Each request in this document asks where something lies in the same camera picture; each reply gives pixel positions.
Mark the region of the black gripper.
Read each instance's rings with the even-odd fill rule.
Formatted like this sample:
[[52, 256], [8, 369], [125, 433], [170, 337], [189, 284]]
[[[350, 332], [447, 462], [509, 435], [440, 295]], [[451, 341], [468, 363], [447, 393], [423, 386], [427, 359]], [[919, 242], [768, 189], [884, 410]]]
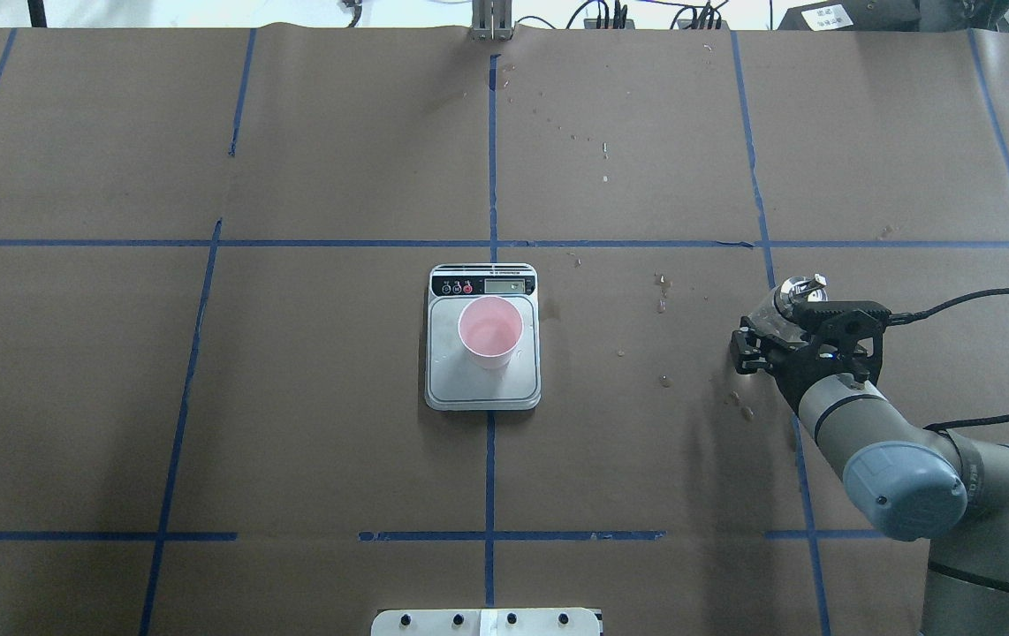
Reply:
[[730, 362], [734, 372], [772, 375], [779, 393], [793, 412], [800, 411], [807, 391], [827, 377], [848, 380], [849, 386], [859, 387], [865, 382], [876, 385], [883, 370], [884, 357], [880, 351], [867, 355], [859, 346], [852, 357], [840, 357], [837, 352], [832, 354], [832, 357], [824, 357], [824, 352], [810, 346], [786, 349], [782, 338], [757, 329], [746, 315], [742, 315], [739, 327], [730, 337]]

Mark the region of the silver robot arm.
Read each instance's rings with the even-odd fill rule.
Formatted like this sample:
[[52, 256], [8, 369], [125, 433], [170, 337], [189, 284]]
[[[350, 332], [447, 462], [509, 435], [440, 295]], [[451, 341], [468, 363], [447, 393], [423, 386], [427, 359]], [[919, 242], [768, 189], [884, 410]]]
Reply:
[[883, 324], [856, 310], [801, 327], [744, 315], [742, 375], [768, 372], [885, 538], [929, 541], [921, 635], [1009, 635], [1009, 444], [914, 426], [876, 386]]

